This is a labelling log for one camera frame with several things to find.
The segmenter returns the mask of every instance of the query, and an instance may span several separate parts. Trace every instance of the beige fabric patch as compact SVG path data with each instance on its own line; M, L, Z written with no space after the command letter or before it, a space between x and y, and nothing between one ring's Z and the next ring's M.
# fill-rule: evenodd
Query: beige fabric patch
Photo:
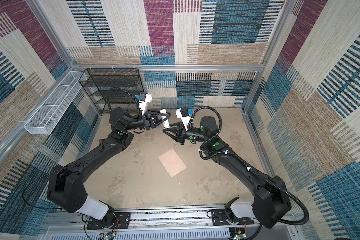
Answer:
M187 168L187 166L183 163L177 153L173 150L173 148L168 152L164 153L163 155L159 156L158 159L161 161L170 177L173 177L174 175Z

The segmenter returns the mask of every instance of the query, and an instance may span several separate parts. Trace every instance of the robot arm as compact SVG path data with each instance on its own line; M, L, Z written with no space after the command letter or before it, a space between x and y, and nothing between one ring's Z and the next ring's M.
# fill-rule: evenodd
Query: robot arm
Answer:
M137 98L140 98L139 107L144 111L143 115L139 114L136 118L131 118L131 115L125 113L123 109L113 109L109 120L112 132L108 137L101 139L95 149L67 166L56 165L49 177L47 198L50 201L67 212L78 212L92 217L91 222L96 222L105 229L115 222L114 209L89 196L83 183L108 159L129 146L134 134L128 130L149 130L163 122L168 123L170 118L170 113L147 111L147 103L152 99L151 94L141 93Z
M183 113L181 117L178 115L182 122L171 124L169 128L163 129L163 132L182 145L186 139L190 140L193 144L196 144L196 142L206 143L202 149L204 154L212 156L210 159L228 169L250 190L254 196L252 211L254 217L260 223L267 228L272 228L277 222L301 225L308 221L308 211L304 213L304 219L300 222L281 219L292 208L289 195L283 191L286 189L284 181L278 176L272 178L260 172L241 159L226 142L217 136L218 126L214 118L211 116L202 117L200 127L196 128L190 127L193 124L188 124L189 121L193 121L192 118L187 118L186 116L188 113L192 113L191 111L188 112L188 108L181 108L176 112ZM238 222L242 217L250 217L248 215L240 215L240 212L243 212L240 211L242 207L240 206L241 200L234 200L228 203L225 209L226 219L230 223Z

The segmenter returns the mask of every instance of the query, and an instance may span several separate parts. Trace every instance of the wire mesh shelf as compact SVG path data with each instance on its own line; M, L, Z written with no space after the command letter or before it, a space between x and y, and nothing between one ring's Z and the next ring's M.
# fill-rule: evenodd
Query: wire mesh shelf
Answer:
M65 113L81 85L79 80L86 79L83 72L71 71L54 89L39 109L31 116L24 128L30 134L51 134Z
M83 75L86 79L80 79L79 82L100 113L110 112L106 99L110 88L123 88L133 96L144 92L139 70L136 68L87 68ZM132 114L137 112L134 100L123 91L112 91L109 102L112 109L119 107Z

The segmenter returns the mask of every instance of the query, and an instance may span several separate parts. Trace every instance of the beige tabletop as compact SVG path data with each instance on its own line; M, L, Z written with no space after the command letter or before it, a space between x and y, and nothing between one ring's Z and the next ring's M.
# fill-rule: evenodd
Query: beige tabletop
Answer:
M239 108L217 109L223 120L219 136L243 159L263 171ZM175 110L169 122L178 122ZM202 116L214 118L215 113L201 110L195 118L199 127ZM109 114L104 114L91 149L110 133ZM89 195L114 208L163 207L176 205L227 203L239 196L253 199L249 190L231 172L202 160L198 154L201 143L175 142L162 132L163 127L135 134L130 146L110 158L84 183ZM170 177L159 156L173 149L186 168Z

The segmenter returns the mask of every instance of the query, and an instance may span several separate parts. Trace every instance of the white ventilated panel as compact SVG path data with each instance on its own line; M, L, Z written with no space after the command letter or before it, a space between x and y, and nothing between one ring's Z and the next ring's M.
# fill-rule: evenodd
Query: white ventilated panel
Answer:
M79 92L81 88L79 79L86 81L87 77L83 72L71 71L67 74L39 109L32 115L24 128L30 134L51 134Z
M92 240L104 239L104 235L87 232ZM119 231L114 240L226 240L230 238L229 228L171 229L171 230L129 230ZM54 233L51 240L86 240L85 233Z

